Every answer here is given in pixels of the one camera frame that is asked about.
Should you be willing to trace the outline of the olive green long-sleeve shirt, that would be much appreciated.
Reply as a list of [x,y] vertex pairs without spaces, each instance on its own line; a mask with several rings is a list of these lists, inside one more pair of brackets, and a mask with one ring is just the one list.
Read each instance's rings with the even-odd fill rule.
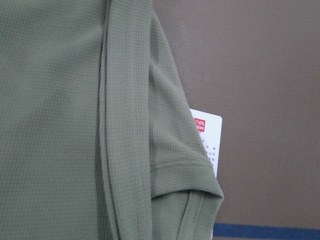
[[1,239],[209,240],[223,200],[152,1],[1,1]]

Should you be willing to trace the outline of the white red garment hang tag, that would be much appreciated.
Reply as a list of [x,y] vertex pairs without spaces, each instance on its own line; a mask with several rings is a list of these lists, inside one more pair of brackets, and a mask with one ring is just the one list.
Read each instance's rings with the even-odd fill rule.
[[190,109],[203,147],[209,158],[214,175],[218,175],[219,152],[222,134],[223,119],[219,115]]

